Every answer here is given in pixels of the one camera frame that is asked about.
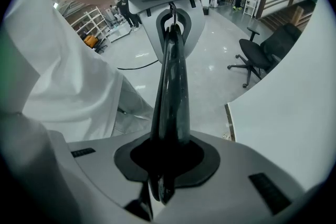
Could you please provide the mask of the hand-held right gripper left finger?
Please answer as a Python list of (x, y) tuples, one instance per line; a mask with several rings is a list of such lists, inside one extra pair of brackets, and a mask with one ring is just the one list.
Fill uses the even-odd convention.
[(127, 180), (114, 163), (118, 148), (146, 133), (73, 143), (59, 132), (49, 133), (58, 167), (75, 200), (68, 223), (146, 223), (125, 210), (138, 198), (142, 184)]

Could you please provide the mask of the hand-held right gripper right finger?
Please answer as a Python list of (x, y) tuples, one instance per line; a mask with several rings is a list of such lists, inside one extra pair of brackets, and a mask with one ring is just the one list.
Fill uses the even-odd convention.
[(250, 180), (260, 173), (291, 205), (304, 195), (292, 176), (250, 147), (212, 135), (197, 138), (217, 149), (220, 166), (203, 185), (177, 189), (155, 223), (274, 223), (276, 217)]

